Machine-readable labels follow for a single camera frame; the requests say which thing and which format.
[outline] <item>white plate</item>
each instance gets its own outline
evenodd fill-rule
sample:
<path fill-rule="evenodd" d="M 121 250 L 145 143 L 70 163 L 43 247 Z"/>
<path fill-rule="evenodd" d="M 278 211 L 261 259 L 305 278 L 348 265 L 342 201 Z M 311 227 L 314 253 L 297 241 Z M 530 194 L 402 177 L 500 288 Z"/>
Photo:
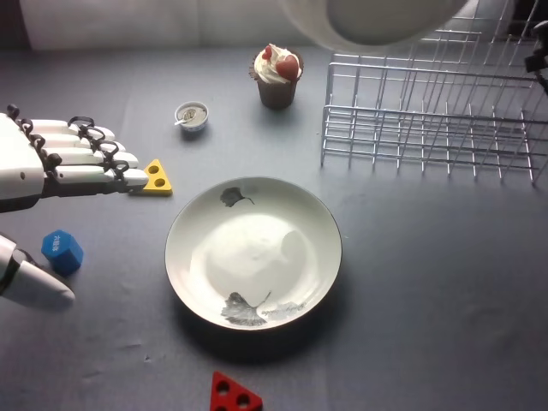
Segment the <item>white plate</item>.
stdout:
<path fill-rule="evenodd" d="M 308 313 L 341 264 L 333 216 L 294 184 L 249 177 L 193 199 L 171 226 L 165 266 L 179 298 L 203 319 L 255 331 Z"/>
<path fill-rule="evenodd" d="M 310 39 L 334 51 L 384 56 L 420 39 L 467 0 L 280 0 Z"/>

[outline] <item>white robotic hand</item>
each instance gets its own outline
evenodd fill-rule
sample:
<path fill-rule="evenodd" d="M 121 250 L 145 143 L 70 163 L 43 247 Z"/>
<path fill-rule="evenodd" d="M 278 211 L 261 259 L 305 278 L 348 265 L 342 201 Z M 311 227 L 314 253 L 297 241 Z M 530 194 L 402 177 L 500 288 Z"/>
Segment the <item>white robotic hand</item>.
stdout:
<path fill-rule="evenodd" d="M 0 113 L 0 212 L 23 210 L 45 197 L 138 191 L 148 176 L 114 134 L 89 117 L 68 122 L 19 120 Z M 40 309 L 64 309 L 74 294 L 0 234 L 0 296 Z"/>

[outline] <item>brown cupcake liner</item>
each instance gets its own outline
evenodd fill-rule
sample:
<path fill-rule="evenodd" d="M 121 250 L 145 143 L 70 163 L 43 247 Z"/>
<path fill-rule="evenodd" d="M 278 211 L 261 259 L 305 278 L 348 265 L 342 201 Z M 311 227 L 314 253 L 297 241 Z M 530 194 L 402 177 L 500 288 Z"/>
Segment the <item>brown cupcake liner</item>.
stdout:
<path fill-rule="evenodd" d="M 304 73 L 304 62 L 302 56 L 291 49 L 288 49 L 293 54 L 297 56 L 299 60 L 299 67 L 301 68 L 301 75 L 296 81 L 290 81 L 289 83 L 266 83 L 263 81 L 260 76 L 255 72 L 255 59 L 258 54 L 253 58 L 251 67 L 249 68 L 249 75 L 252 79 L 257 81 L 257 87 L 259 88 L 260 100 L 264 106 L 273 110 L 282 110 L 293 103 L 295 98 L 295 90 L 297 88 L 297 83 L 301 79 Z"/>

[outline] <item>wire rack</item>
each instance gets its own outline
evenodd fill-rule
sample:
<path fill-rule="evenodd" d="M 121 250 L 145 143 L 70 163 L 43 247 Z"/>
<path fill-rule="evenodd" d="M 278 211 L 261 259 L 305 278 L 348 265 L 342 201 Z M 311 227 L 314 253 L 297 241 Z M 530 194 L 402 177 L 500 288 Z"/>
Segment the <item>wire rack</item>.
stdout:
<path fill-rule="evenodd" d="M 548 99 L 527 74 L 537 46 L 530 32 L 536 0 L 523 21 L 510 21 L 511 0 L 496 18 L 473 0 L 432 35 L 384 57 L 334 54 L 328 69 L 321 164 L 327 154 L 441 165 L 450 175 L 500 179 L 521 171 L 534 184 L 548 164 Z"/>

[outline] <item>small cup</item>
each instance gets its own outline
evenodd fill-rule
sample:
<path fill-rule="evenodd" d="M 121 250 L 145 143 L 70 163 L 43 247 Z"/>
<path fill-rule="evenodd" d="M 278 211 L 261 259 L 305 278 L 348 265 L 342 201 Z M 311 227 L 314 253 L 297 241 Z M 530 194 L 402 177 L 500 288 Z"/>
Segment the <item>small cup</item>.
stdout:
<path fill-rule="evenodd" d="M 186 122 L 181 122 L 178 125 L 184 131 L 190 133 L 200 131 L 207 124 L 207 119 L 209 118 L 209 109 L 203 103 L 197 101 L 189 101 L 187 103 L 181 104 L 175 110 L 175 121 L 179 122 L 180 120 L 187 120 Z"/>

